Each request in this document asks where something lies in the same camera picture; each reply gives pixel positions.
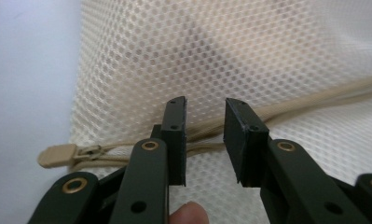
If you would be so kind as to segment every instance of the finger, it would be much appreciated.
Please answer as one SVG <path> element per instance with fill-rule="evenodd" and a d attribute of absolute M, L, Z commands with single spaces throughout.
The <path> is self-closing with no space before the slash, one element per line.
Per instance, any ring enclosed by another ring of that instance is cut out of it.
<path fill-rule="evenodd" d="M 170 224 L 209 224 L 208 215 L 198 203 L 190 202 L 181 206 L 169 217 Z"/>

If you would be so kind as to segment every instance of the white background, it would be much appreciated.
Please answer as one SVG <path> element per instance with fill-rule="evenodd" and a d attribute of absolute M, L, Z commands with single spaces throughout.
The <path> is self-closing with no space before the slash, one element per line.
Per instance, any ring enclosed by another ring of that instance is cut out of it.
<path fill-rule="evenodd" d="M 0 0 L 0 223 L 26 223 L 66 174 L 36 157 L 69 139 L 80 23 L 79 0 Z"/>

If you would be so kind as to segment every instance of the hole in clamp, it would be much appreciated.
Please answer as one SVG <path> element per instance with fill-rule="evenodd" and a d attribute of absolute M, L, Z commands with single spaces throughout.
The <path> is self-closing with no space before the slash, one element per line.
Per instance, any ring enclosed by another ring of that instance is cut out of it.
<path fill-rule="evenodd" d="M 133 213 L 142 213 L 146 208 L 147 204 L 145 202 L 136 202 L 132 204 L 131 211 Z"/>
<path fill-rule="evenodd" d="M 288 142 L 280 142 L 280 143 L 278 143 L 277 147 L 280 148 L 281 150 L 284 150 L 284 151 L 294 151 L 294 150 L 296 150 L 296 147 L 293 144 L 288 143 Z"/>
<path fill-rule="evenodd" d="M 83 177 L 76 177 L 68 180 L 62 186 L 62 191 L 67 194 L 77 193 L 87 186 L 87 179 Z"/>
<path fill-rule="evenodd" d="M 142 144 L 142 149 L 145 149 L 145 150 L 154 150 L 158 146 L 159 146 L 159 144 L 157 142 L 150 141 L 150 142 L 143 143 Z"/>
<path fill-rule="evenodd" d="M 324 207 L 329 212 L 334 213 L 336 215 L 341 215 L 343 213 L 342 208 L 340 208 L 336 203 L 325 203 Z"/>

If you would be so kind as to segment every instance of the mesh netting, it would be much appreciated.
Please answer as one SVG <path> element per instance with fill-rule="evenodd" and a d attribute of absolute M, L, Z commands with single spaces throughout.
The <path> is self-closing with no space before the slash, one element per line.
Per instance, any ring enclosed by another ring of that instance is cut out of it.
<path fill-rule="evenodd" d="M 181 95 L 195 123 L 224 116 L 226 97 L 260 107 L 372 77 L 372 1 L 84 1 L 82 16 L 71 137 L 79 145 L 146 138 Z M 299 142 L 352 182 L 372 172 L 368 102 L 285 117 L 272 136 Z M 212 223 L 268 222 L 258 190 L 236 185 L 225 151 L 187 161 L 187 188 L 171 188 L 171 209 L 189 200 Z"/>

